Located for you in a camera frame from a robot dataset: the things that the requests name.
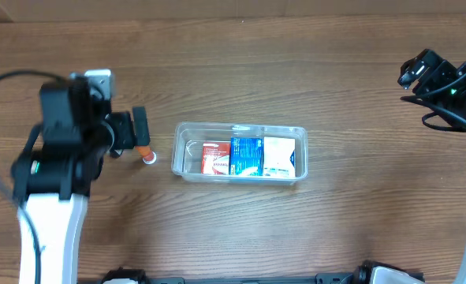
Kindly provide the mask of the blue cough medicine box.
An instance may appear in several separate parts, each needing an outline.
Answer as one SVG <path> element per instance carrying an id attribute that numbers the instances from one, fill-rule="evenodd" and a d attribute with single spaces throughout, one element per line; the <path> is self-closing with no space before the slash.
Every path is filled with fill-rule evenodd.
<path id="1" fill-rule="evenodd" d="M 261 176 L 263 172 L 263 139 L 232 137 L 229 174 L 233 176 Z"/>

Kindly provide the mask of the red white medicine box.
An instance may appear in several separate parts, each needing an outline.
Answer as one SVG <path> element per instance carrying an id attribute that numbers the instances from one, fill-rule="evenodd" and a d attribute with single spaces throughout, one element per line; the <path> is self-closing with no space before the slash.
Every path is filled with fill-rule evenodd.
<path id="1" fill-rule="evenodd" d="M 201 173 L 229 175 L 230 142 L 205 141 L 203 143 Z"/>

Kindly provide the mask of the orange tablet tube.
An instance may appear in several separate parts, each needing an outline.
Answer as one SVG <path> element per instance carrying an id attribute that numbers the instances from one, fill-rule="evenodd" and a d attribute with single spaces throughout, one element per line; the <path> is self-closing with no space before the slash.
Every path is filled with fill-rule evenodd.
<path id="1" fill-rule="evenodd" d="M 142 157 L 142 160 L 145 164 L 151 165 L 157 160 L 157 155 L 151 150 L 149 146 L 137 146 L 136 150 Z"/>

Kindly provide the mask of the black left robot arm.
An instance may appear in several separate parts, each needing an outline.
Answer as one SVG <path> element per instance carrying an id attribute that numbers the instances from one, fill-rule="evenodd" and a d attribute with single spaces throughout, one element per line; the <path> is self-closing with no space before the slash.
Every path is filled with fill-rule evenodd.
<path id="1" fill-rule="evenodd" d="M 12 165 L 21 231 L 21 283 L 75 283 L 91 183 L 105 155 L 150 143 L 142 106 L 114 112 L 108 69 L 73 73 L 39 91 L 43 120 Z"/>

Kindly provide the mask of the white blue Hansaplast box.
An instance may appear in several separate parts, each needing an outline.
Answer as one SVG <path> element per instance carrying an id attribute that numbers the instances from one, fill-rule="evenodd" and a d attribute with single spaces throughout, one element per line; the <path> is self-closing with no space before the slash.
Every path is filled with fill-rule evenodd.
<path id="1" fill-rule="evenodd" d="M 263 138 L 263 176 L 294 178 L 296 141 L 292 138 Z"/>

